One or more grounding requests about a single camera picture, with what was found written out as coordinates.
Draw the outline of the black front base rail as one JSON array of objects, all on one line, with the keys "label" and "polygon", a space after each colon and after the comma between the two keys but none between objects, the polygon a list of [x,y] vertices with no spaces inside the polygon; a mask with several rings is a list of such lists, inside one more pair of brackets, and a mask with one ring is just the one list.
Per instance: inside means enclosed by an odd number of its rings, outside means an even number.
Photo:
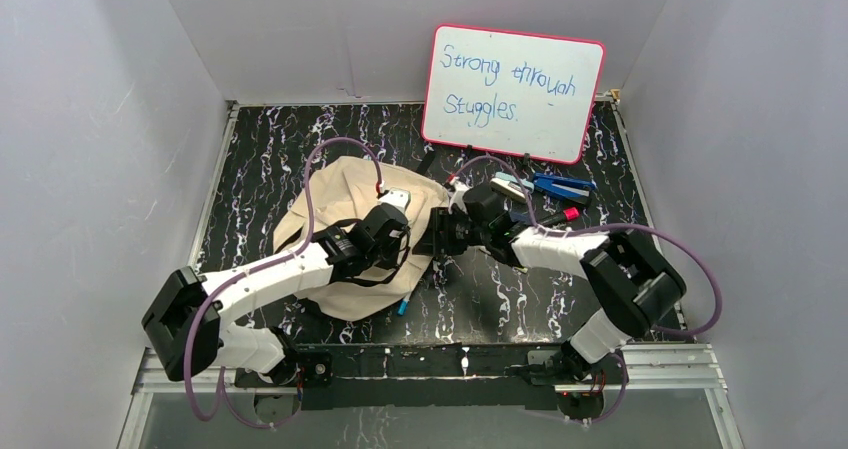
[{"label": "black front base rail", "polygon": [[553,344],[336,345],[305,378],[307,411],[355,407],[517,406],[554,410],[598,369]]}]

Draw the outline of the white marker blue cap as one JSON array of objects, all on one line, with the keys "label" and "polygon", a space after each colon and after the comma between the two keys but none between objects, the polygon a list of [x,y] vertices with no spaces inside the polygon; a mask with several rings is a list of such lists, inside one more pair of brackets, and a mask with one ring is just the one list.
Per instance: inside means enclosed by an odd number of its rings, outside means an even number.
[{"label": "white marker blue cap", "polygon": [[403,316],[406,313],[409,301],[411,299],[411,296],[412,296],[412,293],[407,293],[404,296],[404,298],[400,301],[399,306],[397,308],[397,315],[398,316]]}]

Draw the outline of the beige canvas backpack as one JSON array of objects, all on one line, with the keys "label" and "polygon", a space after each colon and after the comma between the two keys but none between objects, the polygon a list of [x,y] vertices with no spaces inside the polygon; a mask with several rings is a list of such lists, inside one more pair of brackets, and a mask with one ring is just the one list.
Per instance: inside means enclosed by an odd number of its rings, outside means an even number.
[{"label": "beige canvas backpack", "polygon": [[[440,184],[409,169],[389,164],[380,165],[383,182],[388,189],[406,190],[410,202],[404,213],[410,223],[412,243],[423,237],[436,207],[449,202],[447,190]],[[310,175],[315,229],[345,219],[362,219],[377,204],[376,170],[371,161],[341,156]],[[306,197],[299,194],[273,232],[273,249],[288,249],[301,242],[306,234]],[[299,299],[316,303],[327,316],[354,322],[386,309],[409,295],[418,285],[432,262],[429,255],[408,256],[395,277],[387,284],[363,287],[336,282],[297,294]]]}]

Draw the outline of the light blue white stapler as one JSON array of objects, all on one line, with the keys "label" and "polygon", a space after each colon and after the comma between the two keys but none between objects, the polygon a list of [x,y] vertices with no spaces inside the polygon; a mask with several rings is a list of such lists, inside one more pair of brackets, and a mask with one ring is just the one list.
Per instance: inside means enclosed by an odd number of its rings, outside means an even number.
[{"label": "light blue white stapler", "polygon": [[489,185],[495,192],[521,204],[526,203],[525,195],[532,195],[535,190],[533,183],[504,172],[497,172]]}]

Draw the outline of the blue black stapler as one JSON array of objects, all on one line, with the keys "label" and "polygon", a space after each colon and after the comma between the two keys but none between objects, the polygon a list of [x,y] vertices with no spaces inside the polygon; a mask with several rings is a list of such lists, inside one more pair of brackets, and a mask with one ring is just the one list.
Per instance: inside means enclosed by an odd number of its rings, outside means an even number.
[{"label": "blue black stapler", "polygon": [[531,182],[537,192],[578,207],[589,205],[597,190],[591,181],[554,174],[534,173]]}]

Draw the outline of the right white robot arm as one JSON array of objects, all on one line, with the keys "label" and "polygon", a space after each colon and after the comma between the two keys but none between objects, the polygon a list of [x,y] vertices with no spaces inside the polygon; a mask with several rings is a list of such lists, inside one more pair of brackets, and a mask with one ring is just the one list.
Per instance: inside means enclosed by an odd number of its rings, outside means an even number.
[{"label": "right white robot arm", "polygon": [[514,268],[544,268],[588,282],[600,307],[541,363],[527,373],[546,372],[590,382],[603,359],[630,340],[649,333],[686,292],[678,272],[637,228],[602,229],[581,235],[555,235],[538,228],[528,215],[507,210],[505,197],[488,185],[448,185],[449,202],[431,210],[427,228],[413,249],[432,257],[483,249]]}]

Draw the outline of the red pink highlighter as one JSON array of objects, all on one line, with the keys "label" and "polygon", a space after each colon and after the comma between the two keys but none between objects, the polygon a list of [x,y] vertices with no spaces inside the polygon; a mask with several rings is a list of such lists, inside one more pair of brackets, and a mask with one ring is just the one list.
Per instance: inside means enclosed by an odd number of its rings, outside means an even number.
[{"label": "red pink highlighter", "polygon": [[547,228],[558,228],[580,217],[581,211],[577,207],[567,207],[556,213],[549,214],[538,220],[541,226]]}]

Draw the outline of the pink framed whiteboard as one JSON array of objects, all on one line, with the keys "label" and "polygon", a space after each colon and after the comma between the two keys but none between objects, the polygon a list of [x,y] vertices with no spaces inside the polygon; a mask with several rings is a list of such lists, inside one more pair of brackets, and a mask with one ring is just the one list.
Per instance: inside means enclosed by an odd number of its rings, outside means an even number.
[{"label": "pink framed whiteboard", "polygon": [[605,56],[598,41],[440,25],[421,135],[573,165],[582,157]]}]

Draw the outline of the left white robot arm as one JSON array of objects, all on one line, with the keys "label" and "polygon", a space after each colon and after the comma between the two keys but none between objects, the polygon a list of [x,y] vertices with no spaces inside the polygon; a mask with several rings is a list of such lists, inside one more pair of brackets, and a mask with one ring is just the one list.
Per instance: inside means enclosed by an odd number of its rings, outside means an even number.
[{"label": "left white robot arm", "polygon": [[234,269],[173,271],[142,317],[166,377],[189,379],[211,366],[249,369],[286,385],[306,364],[276,329],[250,329],[237,320],[254,309],[333,283],[375,285],[372,268],[395,274],[411,247],[405,204],[386,195],[362,219],[339,221],[285,250]]}]

